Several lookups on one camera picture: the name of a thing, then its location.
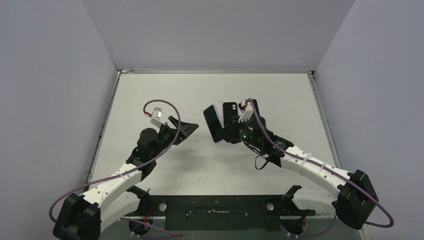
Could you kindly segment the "purple phone black screen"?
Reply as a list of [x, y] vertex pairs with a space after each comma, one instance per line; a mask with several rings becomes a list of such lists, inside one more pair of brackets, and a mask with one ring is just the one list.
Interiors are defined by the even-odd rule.
[[260, 111], [259, 111], [259, 105], [256, 99], [251, 98], [248, 105], [247, 105], [247, 113], [249, 115], [249, 120], [250, 119], [254, 119], [255, 116], [257, 115], [258, 117], [260, 117]]

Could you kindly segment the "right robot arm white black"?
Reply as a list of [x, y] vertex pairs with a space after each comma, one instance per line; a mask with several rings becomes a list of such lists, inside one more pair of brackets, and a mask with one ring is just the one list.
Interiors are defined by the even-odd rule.
[[340, 169], [313, 157], [268, 130], [263, 117], [252, 117], [249, 121], [233, 118], [217, 135], [227, 143], [243, 143], [266, 162], [298, 173], [321, 187], [321, 190], [293, 187], [282, 201], [284, 211], [290, 215], [300, 210], [314, 210], [335, 215], [348, 227], [360, 230], [369, 224], [369, 216], [379, 205], [377, 193], [365, 172]]

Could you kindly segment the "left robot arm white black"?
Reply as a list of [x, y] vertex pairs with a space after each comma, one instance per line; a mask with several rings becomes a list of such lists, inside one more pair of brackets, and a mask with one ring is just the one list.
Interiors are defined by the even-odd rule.
[[154, 128], [143, 129], [137, 145], [126, 162], [111, 176], [95, 181], [95, 187], [64, 200], [52, 234], [60, 240], [97, 240], [102, 231], [128, 213], [144, 215], [149, 210], [149, 194], [136, 185], [157, 165], [156, 159], [173, 145], [179, 145], [199, 125], [179, 122], [173, 116], [167, 122], [152, 117]]

